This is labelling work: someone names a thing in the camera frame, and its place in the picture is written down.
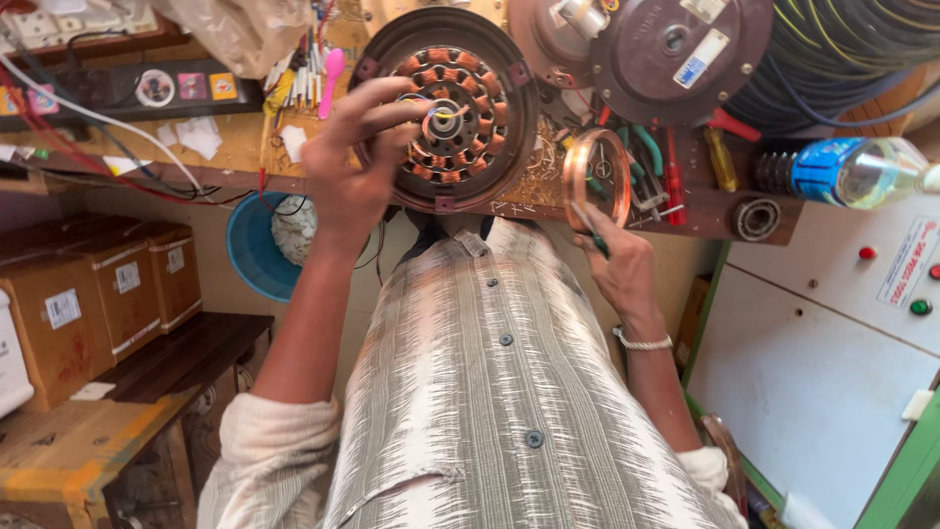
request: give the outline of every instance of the white plastic bag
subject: white plastic bag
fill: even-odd
[[[311,24],[304,0],[151,0],[235,75],[260,79],[297,47]]]

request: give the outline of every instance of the white cable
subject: white cable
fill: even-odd
[[[156,145],[158,148],[160,148],[161,151],[164,152],[164,154],[166,154],[167,156],[169,156],[169,158],[170,158],[171,160],[173,160],[173,163],[176,164],[178,168],[180,168],[180,170],[182,171],[182,173],[186,175],[186,178],[188,178],[189,181],[196,187],[196,189],[199,190],[199,193],[200,193],[200,194],[203,194],[203,196],[205,197],[206,200],[208,200],[209,202],[215,203],[215,200],[213,200],[212,197],[207,196],[207,195],[204,195],[205,192],[202,190],[202,185],[199,184],[199,181],[196,179],[195,176],[193,176],[193,173],[189,172],[189,169],[187,169],[186,166],[184,166],[184,165],[182,164],[182,162],[179,160],[179,158],[177,158],[176,155],[173,154],[173,153],[172,153],[163,143],[161,143],[160,140],[158,140],[157,138],[155,138],[155,137],[153,137],[153,136],[147,134],[146,132],[144,132],[144,131],[138,129],[137,127],[134,127],[134,126],[131,126],[131,125],[125,123],[124,121],[113,120],[113,119],[108,118],[107,116],[103,116],[103,115],[101,115],[101,114],[99,114],[99,113],[97,113],[97,112],[92,112],[91,110],[88,110],[87,108],[85,108],[85,107],[83,107],[83,106],[81,106],[81,105],[79,105],[79,104],[72,103],[71,101],[67,101],[67,100],[64,100],[64,99],[62,99],[62,98],[56,96],[55,94],[53,94],[53,93],[50,92],[49,90],[43,88],[43,87],[42,87],[39,83],[37,83],[36,81],[30,79],[25,73],[23,73],[22,70],[20,70],[19,68],[17,68],[16,65],[13,64],[13,62],[10,61],[10,60],[7,58],[7,56],[5,56],[5,55],[3,55],[3,54],[0,54],[0,62],[2,62],[5,67],[7,67],[7,70],[10,70],[10,71],[13,73],[13,75],[16,75],[17,77],[19,77],[20,80],[23,81],[24,83],[26,83],[30,88],[32,88],[33,90],[39,92],[40,94],[42,94],[42,95],[48,97],[49,99],[51,99],[51,100],[53,100],[53,101],[55,101],[55,102],[58,102],[59,104],[61,104],[61,105],[63,105],[63,106],[66,106],[66,107],[68,107],[68,108],[71,108],[71,109],[74,110],[75,112],[78,112],[78,113],[81,113],[81,114],[85,114],[86,116],[89,116],[90,118],[94,118],[94,119],[99,120],[99,121],[104,121],[105,123],[110,123],[110,124],[112,124],[112,125],[116,125],[116,126],[122,128],[122,129],[129,130],[129,131],[131,131],[131,132],[133,132],[133,133],[135,133],[135,134],[137,134],[137,135],[139,135],[139,136],[142,136],[143,138],[145,138],[146,140],[148,140],[150,143]]]

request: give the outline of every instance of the coil of wire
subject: coil of wire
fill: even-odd
[[[785,136],[835,119],[940,59],[940,2],[933,0],[775,0],[767,54],[725,109]],[[894,119],[940,92],[934,83]]]

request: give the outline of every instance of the floor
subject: floor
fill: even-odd
[[[216,198],[225,198],[226,193],[235,194],[235,192],[223,190],[216,194]],[[242,282],[228,262],[225,234],[230,210],[210,206],[174,204],[129,189],[117,188],[86,192],[78,201],[80,204],[75,209],[136,216],[145,220],[162,219],[192,226],[196,239],[196,258],[205,310],[270,314],[275,318],[274,332],[277,332],[287,304],[271,301],[256,293]],[[444,216],[442,224],[450,233],[455,233],[461,227],[478,232],[481,219],[482,216],[477,215]],[[587,292],[602,329],[614,327],[619,320],[590,278],[584,253],[572,243],[571,228],[558,222],[544,222],[541,225],[551,236],[558,254],[571,267],[582,288]],[[713,271],[721,243],[678,235],[644,232],[637,234],[650,240],[655,248],[656,295],[659,297],[660,307],[666,317],[668,331],[675,336],[692,278]],[[417,230],[404,213],[399,213],[388,224],[380,258],[381,269],[386,277],[401,255],[411,247],[416,237]],[[375,254],[377,241],[377,232],[373,232],[361,263]],[[353,273],[334,390],[340,401],[343,400],[346,381],[353,369],[359,346],[366,335],[369,319],[378,300],[379,289],[375,266],[370,264]],[[608,344],[614,353],[612,357],[615,365],[620,368],[614,340],[612,336],[609,337]]]

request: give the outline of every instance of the plastic bottle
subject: plastic bottle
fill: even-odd
[[[916,193],[940,195],[940,165],[901,137],[841,137],[770,148],[758,187],[853,209],[875,209]]]

